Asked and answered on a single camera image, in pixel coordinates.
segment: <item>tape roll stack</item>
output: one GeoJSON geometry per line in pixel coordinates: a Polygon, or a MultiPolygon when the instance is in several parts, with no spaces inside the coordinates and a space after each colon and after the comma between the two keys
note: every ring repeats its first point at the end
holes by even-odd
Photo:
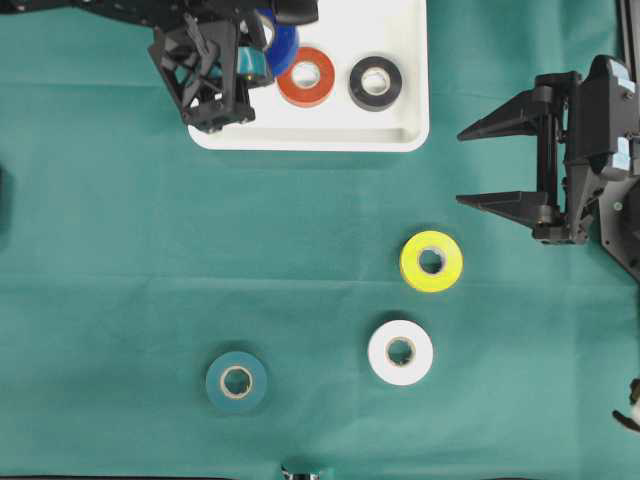
{"type": "Polygon", "coordinates": [[[360,60],[349,78],[349,93],[353,102],[368,112],[382,112],[391,107],[402,92],[402,74],[398,67],[384,57],[360,60]],[[375,89],[367,88],[369,77],[382,83],[375,89]]]}
{"type": "Polygon", "coordinates": [[[320,50],[301,47],[289,69],[278,77],[280,93],[289,103],[302,108],[312,108],[324,102],[333,90],[336,72],[329,57],[320,50]],[[311,64],[317,69],[318,79],[310,86],[301,86],[294,79],[297,66],[311,64]]]}
{"type": "Polygon", "coordinates": [[[441,232],[422,232],[414,236],[400,255],[400,271],[412,288],[423,293],[437,293],[451,288],[462,275],[462,250],[449,235],[441,232]],[[429,273],[422,268],[421,257],[433,252],[442,261],[441,268],[429,273]]]}
{"type": "Polygon", "coordinates": [[[391,385],[409,386],[422,380],[433,365],[431,338],[419,325],[396,320],[381,326],[369,341],[369,364],[382,380],[391,385]],[[404,362],[392,359],[390,350],[404,343],[410,354],[404,362]]]}
{"type": "Polygon", "coordinates": [[[207,395],[211,403],[228,414],[247,413],[255,409],[267,393],[267,372],[264,365],[252,355],[230,352],[215,360],[206,377],[207,395]],[[232,391],[227,386],[229,375],[244,374],[246,386],[232,391]]]}

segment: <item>green cloth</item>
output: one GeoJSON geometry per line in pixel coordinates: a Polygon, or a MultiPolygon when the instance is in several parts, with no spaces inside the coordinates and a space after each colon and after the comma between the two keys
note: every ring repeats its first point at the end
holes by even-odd
{"type": "Polygon", "coordinates": [[[595,243],[543,247],[454,199],[534,188],[534,139],[455,136],[615,53],[615,3],[430,0],[432,128],[411,154],[205,151],[149,30],[1,18],[0,472],[637,478],[640,439],[610,416],[638,374],[637,285],[595,243]],[[438,295],[398,269],[427,228],[466,260],[438,295]],[[406,389],[366,356],[393,318],[436,348],[406,389]],[[229,418],[204,375],[237,349],[270,390],[229,418]]]}

